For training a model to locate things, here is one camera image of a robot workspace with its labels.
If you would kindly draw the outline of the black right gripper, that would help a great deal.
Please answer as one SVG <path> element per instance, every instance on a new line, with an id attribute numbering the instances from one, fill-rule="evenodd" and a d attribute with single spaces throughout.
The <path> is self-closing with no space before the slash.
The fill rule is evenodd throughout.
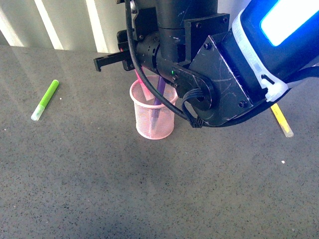
<path id="1" fill-rule="evenodd" d="M 136 8 L 132 19 L 132 37 L 138 62 L 144 68 L 159 74 L 157 69 L 157 55 L 160 48 L 160 36 L 155 7 Z M 126 71 L 134 70 L 127 31 L 117 32 L 118 49 L 120 52 L 95 58 L 94 65 L 98 72 L 106 65 L 122 62 Z"/>

